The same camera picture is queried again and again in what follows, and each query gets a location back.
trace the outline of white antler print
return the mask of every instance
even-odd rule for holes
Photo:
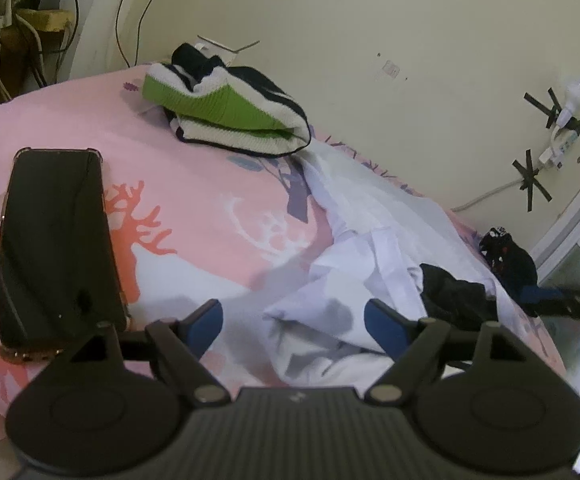
[[[296,256],[302,249],[305,249],[310,245],[306,240],[304,232],[301,232],[296,240],[290,239],[288,236],[289,226],[285,219],[285,215],[283,213],[275,214],[271,211],[263,213],[263,219],[260,223],[262,231],[260,238],[258,240],[253,238],[243,228],[243,225],[235,211],[236,205],[242,201],[242,198],[236,196],[228,198],[225,202],[225,211],[228,214],[232,225],[234,225],[237,234],[259,249],[262,252],[261,257],[264,260],[272,262],[275,266],[282,265],[293,256]],[[275,237],[281,237],[283,241],[281,249],[273,247],[272,239]]]

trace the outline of black cloth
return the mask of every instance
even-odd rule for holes
[[[460,330],[481,329],[486,321],[496,321],[496,300],[488,300],[481,283],[455,279],[447,270],[421,264],[421,300],[427,315],[442,319]]]
[[[479,247],[492,273],[516,302],[521,297],[523,287],[537,285],[538,273],[534,260],[502,227],[492,227]]]

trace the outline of green stripe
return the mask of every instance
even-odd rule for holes
[[[229,85],[205,96],[190,97],[147,74],[143,95],[148,101],[160,104],[178,115],[217,126],[259,132],[262,135],[278,130],[289,133],[285,124],[254,106]]]

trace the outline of orange deer antler print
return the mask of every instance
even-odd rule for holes
[[[139,244],[152,254],[176,254],[174,249],[160,248],[159,244],[166,238],[172,229],[164,229],[157,232],[151,240],[145,237],[153,234],[153,229],[161,226],[157,216],[161,211],[160,206],[155,206],[150,214],[142,219],[136,219],[132,213],[141,202],[141,194],[144,191],[145,183],[140,180],[136,187],[128,184],[112,185],[108,193],[114,193],[106,199],[106,212],[122,213],[123,219],[121,227],[110,229],[112,246],[115,250],[116,267],[121,279],[121,286],[126,295],[128,303],[134,303],[139,299],[139,285],[136,282],[136,257],[132,253],[132,245]]]

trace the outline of metal screw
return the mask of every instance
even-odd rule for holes
[[[403,396],[403,390],[392,384],[379,384],[370,390],[372,399],[385,404],[387,402],[396,402]]]
[[[219,402],[225,399],[225,391],[214,384],[206,384],[206,386],[199,386],[195,390],[196,400],[202,403]]]

